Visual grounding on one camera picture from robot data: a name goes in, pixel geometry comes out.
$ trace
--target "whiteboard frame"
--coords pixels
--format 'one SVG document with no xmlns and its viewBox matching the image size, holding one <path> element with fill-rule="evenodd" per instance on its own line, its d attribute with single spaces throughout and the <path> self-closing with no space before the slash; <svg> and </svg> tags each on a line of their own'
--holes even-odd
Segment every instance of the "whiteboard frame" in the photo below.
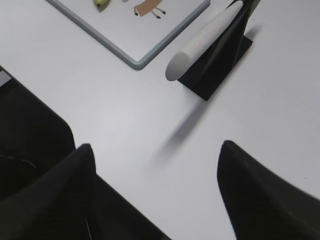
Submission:
<svg viewBox="0 0 320 240">
<path fill-rule="evenodd" d="M 211 3 L 211 0 L 205 0 L 203 3 L 201 3 L 197 9 L 188 15 L 177 27 L 175 27 L 166 37 L 164 37 L 164 39 L 162 39 L 154 48 L 152 48 L 145 56 L 143 56 L 143 58 L 137 61 L 121 50 L 116 44 L 111 42 L 108 38 L 84 21 L 59 0 L 46 1 L 67 16 L 85 32 L 91 35 L 99 43 L 109 49 L 112 53 L 118 56 L 121 60 L 127 63 L 130 67 L 136 70 L 141 70 L 147 66 L 166 46 L 168 46 L 184 29 L 186 29 L 189 24 L 191 24 L 206 8 L 208 8 Z"/>
</svg>

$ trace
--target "whiteboard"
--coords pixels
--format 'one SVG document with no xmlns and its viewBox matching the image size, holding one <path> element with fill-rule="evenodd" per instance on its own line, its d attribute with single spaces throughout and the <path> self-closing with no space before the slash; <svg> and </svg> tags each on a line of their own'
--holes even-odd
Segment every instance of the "whiteboard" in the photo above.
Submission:
<svg viewBox="0 0 320 240">
<path fill-rule="evenodd" d="M 108 0 L 101 9 L 94 0 L 47 1 L 139 70 L 200 15 L 211 0 Z M 159 4 L 153 12 L 139 8 L 144 4 L 152 6 L 155 2 Z"/>
</svg>

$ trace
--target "table surface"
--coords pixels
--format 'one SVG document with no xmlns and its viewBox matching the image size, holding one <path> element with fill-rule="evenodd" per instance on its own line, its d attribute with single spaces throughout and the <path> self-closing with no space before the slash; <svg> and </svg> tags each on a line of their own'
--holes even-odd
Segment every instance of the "table surface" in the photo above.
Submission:
<svg viewBox="0 0 320 240">
<path fill-rule="evenodd" d="M 216 172 L 233 140 L 320 198 L 318 0 L 265 0 L 251 49 L 208 102 L 165 69 L 229 0 L 136 71 L 42 0 L 0 0 L 0 64 L 93 147 L 97 173 L 173 240 L 235 239 Z"/>
</svg>

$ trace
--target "black holder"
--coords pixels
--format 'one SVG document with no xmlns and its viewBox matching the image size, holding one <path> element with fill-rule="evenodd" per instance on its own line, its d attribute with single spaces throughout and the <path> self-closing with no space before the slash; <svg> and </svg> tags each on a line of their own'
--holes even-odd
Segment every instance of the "black holder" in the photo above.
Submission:
<svg viewBox="0 0 320 240">
<path fill-rule="evenodd" d="M 320 239 L 320 201 L 232 141 L 222 145 L 217 181 L 237 240 Z"/>
<path fill-rule="evenodd" d="M 243 7 L 224 33 L 189 68 L 179 81 L 208 101 L 253 41 L 244 36 L 257 0 L 244 0 Z"/>
</svg>

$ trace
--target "white cylinder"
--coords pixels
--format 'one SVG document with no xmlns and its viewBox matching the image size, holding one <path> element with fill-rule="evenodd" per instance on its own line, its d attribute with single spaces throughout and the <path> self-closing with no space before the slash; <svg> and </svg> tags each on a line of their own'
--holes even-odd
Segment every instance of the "white cylinder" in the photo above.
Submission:
<svg viewBox="0 0 320 240">
<path fill-rule="evenodd" d="M 240 12 L 244 3 L 239 0 L 205 25 L 169 62 L 165 77 L 169 81 L 181 78 L 187 70 L 221 36 Z"/>
</svg>

